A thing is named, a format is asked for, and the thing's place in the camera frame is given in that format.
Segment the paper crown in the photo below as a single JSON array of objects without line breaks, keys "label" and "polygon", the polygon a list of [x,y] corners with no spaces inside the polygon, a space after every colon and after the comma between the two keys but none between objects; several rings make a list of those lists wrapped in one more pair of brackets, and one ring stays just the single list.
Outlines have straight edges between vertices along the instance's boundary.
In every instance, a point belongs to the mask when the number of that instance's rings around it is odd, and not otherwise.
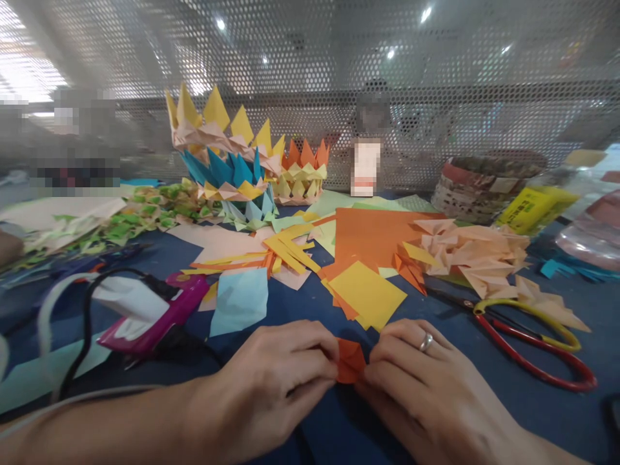
[{"label": "paper crown", "polygon": [[282,158],[282,173],[275,186],[276,202],[282,205],[309,205],[323,193],[323,181],[327,178],[329,147],[325,141],[312,153],[307,140],[301,154],[295,141],[291,140],[288,157]]},{"label": "paper crown", "polygon": [[211,149],[207,149],[207,154],[209,166],[187,150],[181,154],[189,174],[198,184],[198,199],[221,201],[219,216],[224,217],[224,222],[234,223],[237,231],[259,229],[275,218],[273,190],[264,180],[265,169],[260,166],[258,149],[255,149],[254,163],[232,153],[228,153],[226,161]]},{"label": "paper crown", "polygon": [[[276,145],[271,146],[269,118],[255,137],[243,105],[231,122],[217,87],[211,92],[203,114],[196,111],[185,83],[181,84],[178,106],[174,104],[168,90],[166,90],[166,103],[172,130],[172,144],[175,149],[203,158],[204,147],[210,147],[216,154],[219,154],[220,150],[224,153],[241,154],[250,162],[254,161],[255,149],[258,149],[260,166],[276,177],[280,175],[284,135],[282,134]],[[224,134],[229,124],[232,133],[230,138]]]}]

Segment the blue table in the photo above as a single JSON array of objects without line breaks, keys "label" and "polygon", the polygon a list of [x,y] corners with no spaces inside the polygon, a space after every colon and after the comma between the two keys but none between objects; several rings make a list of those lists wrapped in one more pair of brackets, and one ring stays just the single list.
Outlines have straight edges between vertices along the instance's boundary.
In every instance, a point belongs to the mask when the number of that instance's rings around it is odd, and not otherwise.
[{"label": "blue table", "polygon": [[[280,212],[282,216],[289,216],[298,209],[285,207]],[[160,278],[186,268],[200,252],[199,247],[160,232],[150,232],[139,240],[154,242],[156,246],[124,264]],[[313,259],[321,266],[333,262],[319,245],[313,250]],[[511,414],[528,430],[586,460],[606,463],[620,459],[618,438],[606,424],[603,412],[603,400],[613,393],[620,393],[620,287],[618,284],[591,284],[578,277],[557,276],[547,280],[528,270],[520,274],[541,284],[544,291],[562,295],[567,306],[592,328],[592,334],[577,335],[583,345],[583,350],[577,355],[596,374],[599,387],[595,391],[578,395],[538,381],[507,359],[470,315],[460,313],[445,319],[444,314],[450,309],[448,304],[432,297],[423,297],[400,276],[390,278],[390,281],[407,292],[408,297],[392,321],[400,318],[429,320],[472,360]],[[83,291],[84,288],[65,295],[58,303],[53,323],[55,348],[81,339],[79,305]],[[99,305],[93,305],[92,310],[95,332],[108,328],[118,319],[112,311]],[[211,312],[195,313],[187,328],[204,338],[209,334],[211,318]],[[366,355],[378,340],[374,330],[364,332],[357,323],[347,321],[340,309],[331,305],[331,296],[315,274],[297,292],[276,280],[270,280],[267,318],[260,324],[280,325],[304,318],[321,321],[336,336],[359,341]],[[9,326],[10,320],[0,318],[0,331]],[[212,338],[210,345],[228,359],[257,326],[243,333]],[[35,358],[38,347],[34,327],[16,333],[10,345],[10,366]],[[568,368],[554,357],[518,342],[514,345],[543,369],[560,376],[570,376]],[[149,362],[130,371],[122,370],[121,365],[121,357],[112,355],[104,364],[77,379],[72,393],[128,384],[175,384],[217,370],[215,363],[206,357],[184,360],[181,364]],[[13,410],[1,416],[0,421],[40,408],[46,401],[46,398],[41,398]],[[350,386],[332,389],[303,421],[302,431],[303,435],[296,434],[282,448],[256,462],[296,464],[312,463],[314,460],[321,464],[338,465],[354,462],[411,463],[405,450],[382,427]]]}]

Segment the white cable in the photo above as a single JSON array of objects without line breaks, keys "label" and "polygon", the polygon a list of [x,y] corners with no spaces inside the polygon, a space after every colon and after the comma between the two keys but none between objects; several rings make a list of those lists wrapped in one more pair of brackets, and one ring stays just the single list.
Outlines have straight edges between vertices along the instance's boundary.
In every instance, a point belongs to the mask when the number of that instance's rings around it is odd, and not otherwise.
[{"label": "white cable", "polygon": [[39,357],[41,358],[41,367],[43,368],[44,376],[49,379],[52,391],[56,394],[56,391],[60,389],[60,383],[54,380],[54,375],[48,367],[47,356],[52,350],[52,325],[51,318],[52,312],[56,301],[65,292],[65,289],[69,287],[75,280],[88,279],[93,280],[99,273],[76,273],[66,277],[62,281],[58,282],[53,288],[51,288],[49,294],[41,305],[39,310],[39,316],[37,318],[37,332],[39,333]]},{"label": "white cable", "polygon": [[5,371],[8,365],[8,342],[3,335],[0,335],[0,384],[5,378]]},{"label": "white cable", "polygon": [[41,418],[43,415],[50,413],[51,411],[57,410],[69,404],[75,404],[76,402],[82,402],[83,400],[92,400],[98,397],[106,397],[117,394],[129,394],[135,393],[139,391],[152,391],[153,389],[164,388],[159,384],[147,384],[144,386],[123,386],[123,387],[113,387],[112,389],[104,389],[102,391],[95,391],[91,393],[82,394],[79,396],[75,396],[72,398],[68,398],[63,400],[62,402],[58,402],[53,406],[46,407],[44,409],[38,410],[29,417],[24,418],[21,422],[15,423],[10,428],[6,428],[4,431],[0,433],[0,441],[8,438],[18,430],[22,429],[25,426],[33,423],[33,421]]}]

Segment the silver ring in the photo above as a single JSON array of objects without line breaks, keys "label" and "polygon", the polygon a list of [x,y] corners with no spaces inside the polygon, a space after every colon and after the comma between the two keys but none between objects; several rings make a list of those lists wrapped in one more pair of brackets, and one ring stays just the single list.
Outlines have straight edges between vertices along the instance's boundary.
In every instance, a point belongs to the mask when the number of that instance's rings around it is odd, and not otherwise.
[{"label": "silver ring", "polygon": [[428,348],[431,346],[431,343],[433,341],[433,335],[431,333],[426,333],[426,336],[424,336],[424,342],[421,343],[419,351],[424,353],[428,350]]}]

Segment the yellow origami crown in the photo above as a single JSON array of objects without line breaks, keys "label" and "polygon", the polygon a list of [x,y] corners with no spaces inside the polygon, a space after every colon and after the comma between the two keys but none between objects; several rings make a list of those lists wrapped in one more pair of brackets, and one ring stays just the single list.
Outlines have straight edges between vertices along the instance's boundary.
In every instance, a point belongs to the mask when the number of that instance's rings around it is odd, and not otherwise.
[{"label": "yellow origami crown", "polygon": [[329,147],[325,141],[312,153],[307,140],[301,154],[295,141],[291,140],[288,157],[282,159],[282,174],[274,186],[275,200],[282,205],[309,205],[323,193],[323,181],[327,179]]},{"label": "yellow origami crown", "polygon": [[[211,92],[203,114],[196,111],[185,83],[181,84],[178,106],[174,104],[168,90],[166,90],[166,103],[172,130],[172,144],[177,150],[181,152],[188,150],[199,160],[206,163],[206,154],[201,153],[204,147],[211,148],[217,154],[220,150],[233,154],[238,153],[247,161],[254,160],[256,148],[258,148],[260,165],[265,170],[272,172],[274,176],[280,175],[282,154],[284,153],[284,135],[282,134],[276,145],[271,146],[269,118],[255,137],[245,107],[242,105],[239,108],[231,122],[217,87]],[[224,130],[229,124],[232,133],[230,138],[224,134]]]}]

